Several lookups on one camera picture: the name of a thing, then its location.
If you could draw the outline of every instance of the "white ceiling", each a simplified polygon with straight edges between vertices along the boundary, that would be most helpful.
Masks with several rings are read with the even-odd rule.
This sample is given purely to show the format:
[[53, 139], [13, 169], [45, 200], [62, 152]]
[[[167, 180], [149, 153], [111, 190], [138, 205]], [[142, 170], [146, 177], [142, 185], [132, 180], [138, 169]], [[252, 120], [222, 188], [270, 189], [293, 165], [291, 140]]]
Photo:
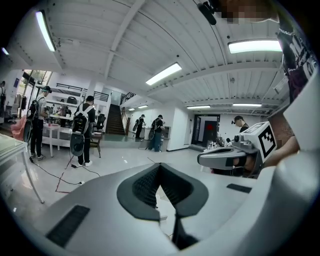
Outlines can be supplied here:
[[[98, 73], [107, 81], [117, 82], [110, 86], [122, 83], [148, 99], [178, 99], [186, 106], [209, 103], [219, 106], [215, 111], [221, 113], [234, 112], [232, 102], [240, 100], [262, 102], [263, 110], [237, 109], [239, 113], [268, 115], [278, 108], [289, 96], [288, 86], [280, 94], [272, 88], [284, 77], [282, 53], [230, 54], [228, 49], [229, 42], [276, 39], [278, 25], [271, 21], [226, 24], [218, 19], [216, 26], [210, 26], [197, 3], [44, 1], [30, 10], [8, 46], [13, 52], [12, 68]], [[35, 11], [40, 9], [45, 10], [57, 46], [55, 54], [49, 51], [38, 28]], [[181, 71], [153, 86], [146, 84], [175, 62], [181, 65]]]

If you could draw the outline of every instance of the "baseball cap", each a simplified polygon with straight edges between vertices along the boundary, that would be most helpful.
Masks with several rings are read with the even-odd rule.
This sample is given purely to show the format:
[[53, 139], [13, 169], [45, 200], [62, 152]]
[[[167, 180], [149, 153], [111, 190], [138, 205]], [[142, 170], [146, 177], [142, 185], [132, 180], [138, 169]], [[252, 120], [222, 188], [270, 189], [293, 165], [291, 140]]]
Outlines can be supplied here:
[[51, 88], [50, 88], [48, 85], [46, 85], [45, 87], [43, 87], [43, 88], [42, 88], [42, 91], [46, 91], [46, 92], [52, 93]]
[[237, 115], [235, 118], [234, 118], [234, 121], [236, 121], [236, 120], [243, 120], [243, 117], [241, 116], [241, 115]]

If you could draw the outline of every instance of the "ceiling light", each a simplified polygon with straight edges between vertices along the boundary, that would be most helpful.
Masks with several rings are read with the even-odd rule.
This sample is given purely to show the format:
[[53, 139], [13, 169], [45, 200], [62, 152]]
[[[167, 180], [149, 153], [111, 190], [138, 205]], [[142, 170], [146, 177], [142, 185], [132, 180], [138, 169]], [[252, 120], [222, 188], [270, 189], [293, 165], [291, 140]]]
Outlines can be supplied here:
[[231, 54], [257, 52], [257, 51], [273, 51], [282, 52], [278, 40], [251, 40], [241, 42], [228, 43]]
[[210, 106], [187, 106], [186, 108], [189, 109], [189, 110], [192, 110], [192, 109], [208, 109], [208, 108], [210, 108]]
[[48, 30], [47, 23], [45, 21], [45, 12], [43, 10], [37, 11], [35, 13], [35, 16], [36, 16], [36, 19], [38, 21], [41, 33], [42, 33], [42, 35], [44, 37], [44, 40], [45, 40], [46, 44], [49, 47], [49, 50], [51, 52], [56, 51], [55, 45], [53, 44], [53, 41], [52, 41], [52, 39], [51, 39], [51, 37], [49, 35], [49, 30]]
[[261, 107], [262, 104], [254, 104], [254, 103], [233, 103], [234, 107]]
[[178, 63], [175, 63], [171, 65], [170, 67], [167, 67], [165, 70], [161, 71], [160, 73], [156, 74], [152, 78], [150, 78], [146, 83], [150, 86], [152, 86], [154, 83], [160, 81], [161, 79], [166, 78], [167, 76], [170, 76], [171, 74], [181, 70], [181, 66]]
[[2, 47], [2, 51], [5, 55], [9, 55], [9, 52], [7, 52], [7, 50], [4, 47]]

